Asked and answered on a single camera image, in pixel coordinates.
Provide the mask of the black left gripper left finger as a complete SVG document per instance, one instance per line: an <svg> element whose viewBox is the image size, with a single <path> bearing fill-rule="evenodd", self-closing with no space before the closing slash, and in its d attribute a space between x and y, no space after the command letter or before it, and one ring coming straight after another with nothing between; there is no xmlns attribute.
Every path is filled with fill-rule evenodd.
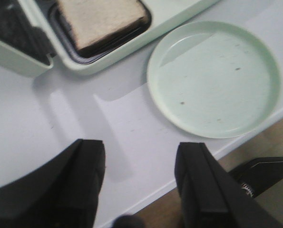
<svg viewBox="0 0 283 228"><path fill-rule="evenodd" d="M99 140L74 141L49 162L0 187L0 228L91 228L105 174Z"/></svg>

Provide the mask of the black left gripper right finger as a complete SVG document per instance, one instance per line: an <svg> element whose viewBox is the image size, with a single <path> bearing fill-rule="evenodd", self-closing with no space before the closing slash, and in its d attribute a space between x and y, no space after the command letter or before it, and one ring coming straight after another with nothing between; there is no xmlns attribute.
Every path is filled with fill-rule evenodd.
<svg viewBox="0 0 283 228"><path fill-rule="evenodd" d="M179 144L175 178L186 228L283 227L246 195L204 143Z"/></svg>

